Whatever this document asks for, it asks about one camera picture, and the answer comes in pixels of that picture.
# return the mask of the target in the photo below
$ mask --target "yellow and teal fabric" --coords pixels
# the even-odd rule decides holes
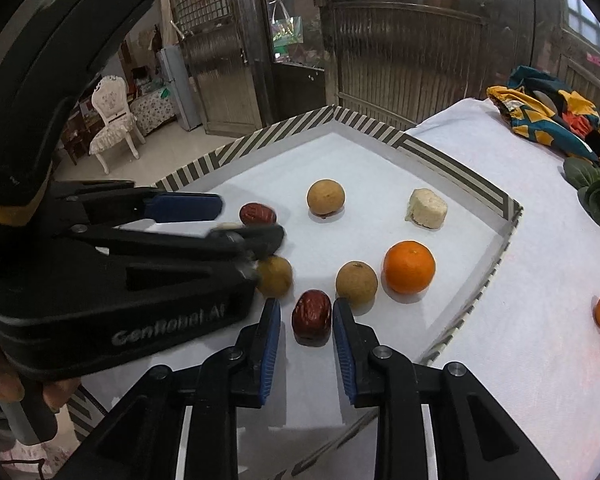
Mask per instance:
[[[514,133],[600,164],[600,115],[596,105],[565,83],[529,66],[519,66],[507,86],[487,95]]]

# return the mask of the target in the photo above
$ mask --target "chair seat cushion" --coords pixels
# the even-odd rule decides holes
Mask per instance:
[[[133,115],[125,114],[111,121],[107,126],[101,129],[89,145],[89,153],[95,155],[115,146],[121,140],[125,139],[126,134],[131,133],[136,118]]]

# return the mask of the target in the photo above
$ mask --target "pink sticker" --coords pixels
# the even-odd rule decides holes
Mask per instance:
[[[587,61],[589,61],[590,63],[593,63],[594,65],[598,65],[600,67],[600,57],[594,56],[593,54],[590,54],[589,52],[587,52]]]

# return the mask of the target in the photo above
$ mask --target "gray handle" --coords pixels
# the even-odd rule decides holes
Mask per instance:
[[[58,432],[58,422],[42,398],[42,384],[23,376],[20,381],[24,398],[20,402],[0,401],[13,436],[25,446],[51,440]]]

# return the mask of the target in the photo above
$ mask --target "human hand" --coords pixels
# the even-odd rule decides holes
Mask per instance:
[[[43,385],[42,396],[46,405],[57,412],[66,404],[78,386],[80,386],[80,379],[47,383]],[[0,400],[19,402],[23,397],[24,387],[20,383],[18,373],[0,351]]]

